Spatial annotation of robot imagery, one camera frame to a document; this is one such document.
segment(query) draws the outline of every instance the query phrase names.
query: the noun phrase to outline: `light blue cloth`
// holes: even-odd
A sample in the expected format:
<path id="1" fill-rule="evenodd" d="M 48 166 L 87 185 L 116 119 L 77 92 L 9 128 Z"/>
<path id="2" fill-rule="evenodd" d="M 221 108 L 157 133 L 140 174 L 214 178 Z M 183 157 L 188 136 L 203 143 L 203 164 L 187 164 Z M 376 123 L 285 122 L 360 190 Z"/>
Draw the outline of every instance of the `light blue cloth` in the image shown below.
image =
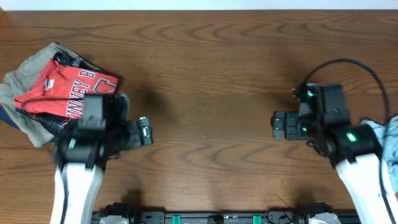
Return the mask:
<path id="1" fill-rule="evenodd" d="M 387 162 L 388 171 L 394 192 L 398 192 L 398 115 L 395 115 L 389 123 L 389 132 L 386 146 L 384 144 L 385 127 L 374 121 L 363 120 L 361 124 L 367 124 L 373 128 L 381 146 L 383 147 L 383 159 Z"/>

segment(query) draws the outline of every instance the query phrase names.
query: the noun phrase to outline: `white wall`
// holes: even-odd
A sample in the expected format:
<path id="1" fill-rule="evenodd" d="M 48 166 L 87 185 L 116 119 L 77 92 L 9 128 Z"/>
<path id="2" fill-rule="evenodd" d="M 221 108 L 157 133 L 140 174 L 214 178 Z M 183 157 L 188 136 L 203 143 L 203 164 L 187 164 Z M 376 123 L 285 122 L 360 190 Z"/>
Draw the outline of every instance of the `white wall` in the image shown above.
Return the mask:
<path id="1" fill-rule="evenodd" d="M 398 9 L 398 0 L 0 0 L 5 11 Z"/>

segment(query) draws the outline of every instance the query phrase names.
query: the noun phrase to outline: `wooden table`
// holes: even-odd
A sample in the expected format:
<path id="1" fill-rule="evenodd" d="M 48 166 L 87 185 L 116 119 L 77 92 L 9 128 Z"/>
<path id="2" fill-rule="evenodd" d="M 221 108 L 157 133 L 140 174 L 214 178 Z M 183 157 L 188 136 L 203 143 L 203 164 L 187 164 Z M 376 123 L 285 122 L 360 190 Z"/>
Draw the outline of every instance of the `wooden table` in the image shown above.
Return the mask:
<path id="1" fill-rule="evenodd" d="M 96 209 L 113 202 L 181 210 L 265 210 L 326 202 L 353 208 L 328 161 L 272 138 L 274 110 L 315 66 L 355 58 L 398 111 L 396 11 L 5 12 L 0 74 L 59 42 L 124 77 L 129 118 L 149 116 L 155 143 L 109 161 Z M 380 92 L 354 65 L 313 81 L 344 85 L 354 123 L 382 121 Z M 34 148 L 0 123 L 0 223 L 49 223 L 52 145 Z"/>

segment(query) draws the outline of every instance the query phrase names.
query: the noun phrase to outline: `red fabric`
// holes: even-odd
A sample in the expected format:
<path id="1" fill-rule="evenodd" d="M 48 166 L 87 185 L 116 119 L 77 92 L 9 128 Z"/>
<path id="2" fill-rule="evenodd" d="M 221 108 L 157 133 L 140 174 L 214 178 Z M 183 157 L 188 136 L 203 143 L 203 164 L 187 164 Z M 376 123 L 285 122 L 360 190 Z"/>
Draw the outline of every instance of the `red fabric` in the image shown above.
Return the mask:
<path id="1" fill-rule="evenodd" d="M 27 93 L 14 98 L 15 106 L 28 113 L 51 113 L 79 119 L 83 112 L 82 98 L 85 93 L 114 93 L 118 79 L 82 68 L 66 67 L 49 60 L 40 71 L 33 87 Z M 54 98 L 70 100 L 51 100 Z"/>

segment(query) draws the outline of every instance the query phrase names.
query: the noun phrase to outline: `gray cloth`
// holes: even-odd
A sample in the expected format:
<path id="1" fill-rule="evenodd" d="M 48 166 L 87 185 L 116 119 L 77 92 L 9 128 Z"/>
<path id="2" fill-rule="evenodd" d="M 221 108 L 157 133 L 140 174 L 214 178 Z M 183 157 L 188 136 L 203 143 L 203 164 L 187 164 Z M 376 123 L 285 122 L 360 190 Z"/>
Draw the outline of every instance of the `gray cloth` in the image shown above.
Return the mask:
<path id="1" fill-rule="evenodd" d="M 73 58 L 78 56 L 75 52 L 68 50 L 60 44 L 51 43 L 39 53 L 28 58 L 17 70 L 7 73 L 3 84 L 0 84 L 0 103 L 13 122 L 18 125 L 19 129 L 28 135 L 35 147 L 42 146 L 54 136 L 45 130 L 40 123 L 16 112 L 14 97 L 23 95 L 30 90 L 39 76 L 41 69 L 44 68 L 48 60 L 53 58 L 57 52 L 68 54 Z M 97 67 L 86 62 L 84 63 L 92 68 L 93 71 L 101 71 Z"/>
<path id="2" fill-rule="evenodd" d="M 377 124 L 374 121 L 363 120 L 361 124 L 367 124 L 373 128 L 374 133 L 379 139 L 383 147 L 383 159 L 388 166 L 388 173 L 390 176 L 392 188 L 395 193 L 398 192 L 398 115 L 395 115 L 389 123 L 389 130 L 386 145 L 384 144 L 384 130 L 385 127 Z"/>

